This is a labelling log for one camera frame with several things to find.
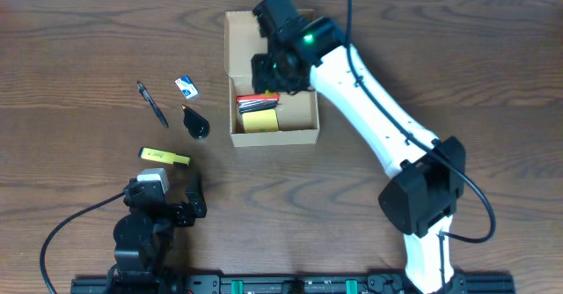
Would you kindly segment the red multi-tool pocket knife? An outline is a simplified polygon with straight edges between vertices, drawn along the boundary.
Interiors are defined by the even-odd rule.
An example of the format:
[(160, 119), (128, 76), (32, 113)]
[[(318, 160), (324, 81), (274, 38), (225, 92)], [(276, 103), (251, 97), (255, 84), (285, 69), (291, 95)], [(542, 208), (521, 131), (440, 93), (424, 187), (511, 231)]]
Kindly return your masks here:
[(253, 94), (236, 97), (238, 110), (241, 114), (274, 109), (280, 100), (279, 93)]

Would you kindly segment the white blue eraser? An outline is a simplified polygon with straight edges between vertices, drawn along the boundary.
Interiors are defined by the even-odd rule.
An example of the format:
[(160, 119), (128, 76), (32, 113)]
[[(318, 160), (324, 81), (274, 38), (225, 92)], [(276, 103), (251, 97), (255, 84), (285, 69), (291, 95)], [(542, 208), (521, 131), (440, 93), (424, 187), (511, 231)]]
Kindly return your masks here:
[(178, 86), (183, 96), (186, 99), (191, 99), (199, 95), (199, 92), (194, 85), (192, 79), (189, 76), (183, 76), (175, 80), (175, 84)]

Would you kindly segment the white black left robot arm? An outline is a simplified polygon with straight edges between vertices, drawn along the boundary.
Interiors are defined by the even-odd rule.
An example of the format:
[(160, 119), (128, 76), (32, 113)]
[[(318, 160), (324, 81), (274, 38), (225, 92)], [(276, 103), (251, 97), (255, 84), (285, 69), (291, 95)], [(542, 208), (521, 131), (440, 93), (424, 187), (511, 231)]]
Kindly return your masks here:
[(186, 282), (165, 267), (174, 231), (191, 227), (207, 215), (201, 176), (197, 173), (185, 190), (187, 200), (168, 203), (164, 169), (147, 169), (124, 187), (124, 204), (130, 214), (113, 229), (118, 275), (107, 276), (109, 293), (181, 293)]

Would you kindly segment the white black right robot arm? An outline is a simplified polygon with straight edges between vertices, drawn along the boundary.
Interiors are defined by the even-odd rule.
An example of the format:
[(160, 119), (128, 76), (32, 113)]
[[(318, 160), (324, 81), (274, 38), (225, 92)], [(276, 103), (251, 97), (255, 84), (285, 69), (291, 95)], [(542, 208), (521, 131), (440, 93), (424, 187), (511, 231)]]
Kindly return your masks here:
[(329, 18), (309, 21), (290, 0), (263, 0), (252, 11), (267, 52), (252, 60), (256, 92), (314, 89), (329, 99), (375, 152), (390, 182), (378, 196), (404, 236), (406, 277), (421, 293), (445, 293), (454, 275), (447, 232), (463, 181), (454, 137), (442, 142), (415, 121), (377, 82), (357, 49)]

